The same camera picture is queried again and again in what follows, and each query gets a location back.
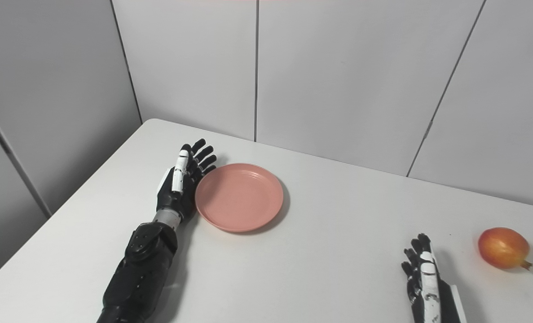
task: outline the white table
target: white table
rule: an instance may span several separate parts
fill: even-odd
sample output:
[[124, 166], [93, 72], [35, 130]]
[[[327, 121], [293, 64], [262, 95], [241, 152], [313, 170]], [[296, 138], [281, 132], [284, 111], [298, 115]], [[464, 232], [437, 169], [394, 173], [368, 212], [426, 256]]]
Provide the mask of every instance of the white table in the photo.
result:
[[154, 216], [162, 174], [200, 137], [219, 164], [273, 172], [286, 201], [254, 234], [190, 221], [153, 322], [410, 323], [400, 262], [420, 232], [470, 323], [533, 321], [533, 270], [498, 270], [476, 251], [497, 226], [533, 248], [533, 206], [152, 119], [0, 270], [0, 323], [94, 323], [131, 232]]

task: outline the panel seam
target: panel seam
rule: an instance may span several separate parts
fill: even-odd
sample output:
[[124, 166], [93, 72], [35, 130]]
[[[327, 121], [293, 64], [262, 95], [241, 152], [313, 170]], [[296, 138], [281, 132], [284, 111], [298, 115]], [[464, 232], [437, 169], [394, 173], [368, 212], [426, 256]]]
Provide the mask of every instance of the panel seam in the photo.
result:
[[454, 73], [456, 72], [456, 69], [460, 63], [460, 60], [462, 59], [462, 55], [464, 54], [464, 51], [466, 50], [466, 45], [468, 45], [468, 42], [470, 41], [470, 37], [472, 36], [474, 27], [476, 27], [476, 24], [478, 23], [478, 19], [480, 18], [480, 15], [482, 14], [482, 10], [484, 9], [485, 4], [486, 4], [486, 0], [482, 2], [482, 5], [480, 6], [480, 10], [478, 10], [478, 14], [476, 15], [476, 19], [474, 20], [474, 24], [472, 25], [472, 28], [470, 28], [470, 32], [468, 33], [468, 36], [466, 37], [466, 41], [464, 42], [464, 45], [462, 46], [460, 55], [458, 56], [458, 59], [456, 60], [456, 63], [454, 64], [454, 68], [452, 69], [452, 72], [449, 74], [449, 79], [446, 82], [442, 95], [440, 96], [440, 100], [438, 100], [438, 104], [436, 105], [436, 109], [434, 110], [434, 113], [432, 114], [432, 118], [430, 118], [430, 122], [428, 123], [428, 127], [426, 131], [424, 132], [422, 141], [420, 141], [420, 145], [418, 146], [418, 150], [416, 151], [416, 154], [414, 155], [414, 159], [412, 159], [412, 164], [410, 164], [410, 169], [408, 169], [408, 173], [406, 173], [406, 177], [410, 177], [410, 172], [412, 171], [412, 168], [414, 167], [414, 164], [416, 163], [416, 159], [418, 158], [418, 154], [420, 153], [420, 150], [422, 149], [422, 146], [424, 145], [424, 141], [426, 140], [426, 137], [428, 137], [428, 133], [430, 132], [432, 124], [434, 123], [434, 118], [436, 117], [436, 113], [438, 112], [438, 109], [440, 109], [442, 100], [444, 100], [444, 96], [448, 90], [449, 84], [452, 81], [452, 77], [454, 77]]
[[256, 143], [256, 130], [258, 127], [258, 24], [260, 19], [260, 0], [256, 0], [256, 39], [254, 57], [254, 142]]
[[139, 121], [141, 124], [143, 124], [143, 116], [141, 115], [141, 109], [139, 108], [139, 100], [137, 99], [137, 92], [135, 91], [135, 83], [132, 81], [131, 68], [128, 66], [127, 52], [124, 50], [123, 37], [119, 28], [119, 21], [117, 20], [117, 14], [115, 13], [115, 5], [113, 4], [113, 0], [110, 0], [110, 9], [112, 10], [113, 17], [115, 19], [115, 26], [117, 27], [117, 34], [119, 35], [119, 42], [121, 44], [121, 50], [123, 51], [124, 63], [127, 66], [128, 79], [131, 82], [132, 95], [133, 98], [135, 98], [135, 106], [137, 107], [137, 112], [139, 113]]
[[25, 168], [22, 166], [17, 155], [14, 153], [13, 147], [10, 145], [9, 140], [7, 140], [7, 138], [3, 134], [1, 127], [0, 127], [0, 146], [1, 146], [1, 149], [3, 149], [7, 158], [10, 160], [11, 164], [13, 164], [13, 167], [17, 171], [19, 177], [21, 178], [22, 182], [25, 184], [29, 193], [31, 193], [31, 196], [35, 200], [35, 203], [38, 205], [39, 209], [43, 212], [43, 215], [45, 216], [45, 218], [49, 219], [52, 215], [51, 210], [49, 209], [48, 205], [43, 200], [43, 197], [41, 196], [41, 194], [35, 188], [35, 185], [33, 184], [32, 180], [26, 174]]

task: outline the pink plate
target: pink plate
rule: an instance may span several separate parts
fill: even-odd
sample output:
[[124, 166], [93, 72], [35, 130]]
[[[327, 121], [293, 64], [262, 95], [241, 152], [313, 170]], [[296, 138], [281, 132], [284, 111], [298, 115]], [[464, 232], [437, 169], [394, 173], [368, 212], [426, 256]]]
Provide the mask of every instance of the pink plate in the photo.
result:
[[252, 231], [272, 220], [282, 207], [282, 186], [271, 172], [252, 164], [219, 167], [198, 184], [198, 212], [229, 232]]

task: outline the red fruit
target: red fruit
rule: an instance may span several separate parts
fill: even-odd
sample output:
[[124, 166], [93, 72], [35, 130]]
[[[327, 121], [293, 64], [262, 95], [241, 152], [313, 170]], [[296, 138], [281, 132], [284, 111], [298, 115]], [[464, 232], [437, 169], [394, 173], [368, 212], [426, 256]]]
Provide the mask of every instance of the red fruit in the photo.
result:
[[532, 266], [525, 261], [529, 244], [524, 237], [507, 227], [494, 227], [480, 235], [478, 240], [480, 255], [488, 264], [500, 269], [522, 266], [529, 270]]

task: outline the robotic hand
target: robotic hand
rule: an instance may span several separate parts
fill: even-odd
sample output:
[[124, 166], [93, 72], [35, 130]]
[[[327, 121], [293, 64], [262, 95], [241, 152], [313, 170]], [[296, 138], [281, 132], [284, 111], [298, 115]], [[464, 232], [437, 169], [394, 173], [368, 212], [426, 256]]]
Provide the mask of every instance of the robotic hand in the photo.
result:
[[424, 233], [404, 249], [410, 262], [402, 269], [408, 276], [407, 291], [415, 323], [466, 323], [462, 302], [455, 285], [440, 278], [430, 238]]
[[194, 192], [200, 180], [215, 169], [212, 146], [206, 142], [182, 146], [176, 166], [165, 174], [157, 194], [157, 214], [133, 232], [103, 296], [97, 323], [144, 323], [157, 305], [172, 258], [178, 248], [175, 229], [193, 214]]

